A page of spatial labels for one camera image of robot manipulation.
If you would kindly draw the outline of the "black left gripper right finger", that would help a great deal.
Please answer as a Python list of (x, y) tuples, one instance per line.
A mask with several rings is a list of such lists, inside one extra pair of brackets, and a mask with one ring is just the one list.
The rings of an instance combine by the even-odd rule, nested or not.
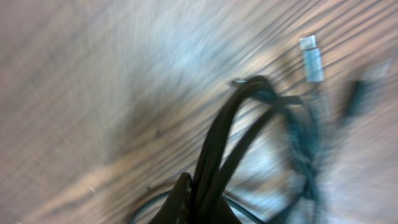
[(218, 200), (216, 208), (214, 209), (214, 223), (242, 224), (223, 197)]

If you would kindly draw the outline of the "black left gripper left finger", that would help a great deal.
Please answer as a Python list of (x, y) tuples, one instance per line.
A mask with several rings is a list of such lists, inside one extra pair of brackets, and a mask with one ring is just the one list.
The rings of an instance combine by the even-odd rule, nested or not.
[(184, 172), (177, 179), (163, 206), (149, 224), (188, 224), (192, 194), (192, 177)]

